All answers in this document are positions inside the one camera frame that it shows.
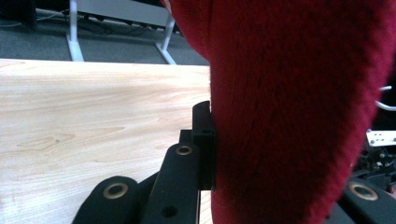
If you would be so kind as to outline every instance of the brass grommet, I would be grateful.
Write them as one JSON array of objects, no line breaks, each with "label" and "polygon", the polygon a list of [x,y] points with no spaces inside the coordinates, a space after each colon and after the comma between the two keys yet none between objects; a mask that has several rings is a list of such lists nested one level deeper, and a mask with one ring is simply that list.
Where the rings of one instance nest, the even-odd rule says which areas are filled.
[{"label": "brass grommet", "polygon": [[[353,194],[355,194],[356,196],[358,196],[364,200],[375,201],[378,199],[378,194],[373,189],[371,189],[363,184],[349,183],[348,188]],[[367,194],[361,193],[362,190],[367,191]]]},{"label": "brass grommet", "polygon": [[[110,190],[115,187],[120,187],[120,190],[115,193],[111,193]],[[128,190],[128,185],[121,183],[121,182],[114,183],[114,184],[107,186],[105,188],[105,190],[103,190],[103,196],[110,200],[118,199],[118,198],[122,197],[126,193],[127,190]]]},{"label": "brass grommet", "polygon": [[192,147],[181,146],[176,149],[176,153],[181,156],[189,155],[193,152]]}]

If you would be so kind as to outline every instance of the black metal clamp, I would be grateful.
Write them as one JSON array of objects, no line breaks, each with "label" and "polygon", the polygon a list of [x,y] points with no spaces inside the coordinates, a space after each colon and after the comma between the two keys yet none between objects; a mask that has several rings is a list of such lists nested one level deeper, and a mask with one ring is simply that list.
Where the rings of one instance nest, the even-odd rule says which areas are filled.
[{"label": "black metal clamp", "polygon": [[139,184],[123,176],[102,181],[73,223],[198,223],[200,192],[215,187],[216,132],[209,104],[192,108],[192,130],[180,131],[159,173]]}]

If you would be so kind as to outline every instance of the red sweater sleeve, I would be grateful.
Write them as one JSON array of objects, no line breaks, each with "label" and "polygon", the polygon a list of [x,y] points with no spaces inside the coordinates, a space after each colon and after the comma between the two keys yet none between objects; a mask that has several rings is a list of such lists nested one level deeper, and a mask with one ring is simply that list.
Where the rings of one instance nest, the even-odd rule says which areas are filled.
[{"label": "red sweater sleeve", "polygon": [[389,76],[396,1],[167,5],[210,63],[214,223],[321,223]]}]

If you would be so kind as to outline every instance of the gray carpet floor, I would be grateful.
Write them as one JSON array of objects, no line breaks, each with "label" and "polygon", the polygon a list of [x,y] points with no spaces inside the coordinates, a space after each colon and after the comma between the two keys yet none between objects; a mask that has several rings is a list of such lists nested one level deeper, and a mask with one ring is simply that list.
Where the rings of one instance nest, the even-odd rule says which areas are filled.
[{"label": "gray carpet floor", "polygon": [[[38,10],[37,17],[47,18],[51,13],[54,15]],[[68,19],[62,14],[39,19],[34,30],[0,20],[0,58],[71,61],[65,36],[68,29]],[[78,20],[78,41],[86,62],[166,64],[154,45],[162,38],[161,29],[113,20]],[[168,52],[177,64],[208,65],[181,34],[172,34]]]}]

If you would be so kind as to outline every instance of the table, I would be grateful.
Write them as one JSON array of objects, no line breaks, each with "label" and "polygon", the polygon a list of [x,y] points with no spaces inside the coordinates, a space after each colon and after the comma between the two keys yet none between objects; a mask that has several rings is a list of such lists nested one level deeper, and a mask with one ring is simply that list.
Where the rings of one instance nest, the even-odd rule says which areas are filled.
[{"label": "table", "polygon": [[155,47],[169,64],[176,64],[168,52],[168,45],[175,27],[175,20],[164,7],[155,7],[130,0],[70,0],[70,32],[66,35],[70,55],[74,62],[84,62],[78,43],[78,11],[118,18],[127,21],[164,26],[162,40],[156,40]]},{"label": "table", "polygon": [[[0,60],[0,223],[70,223],[102,180],[157,172],[209,99],[208,71]],[[206,192],[201,223],[209,204]]]}]

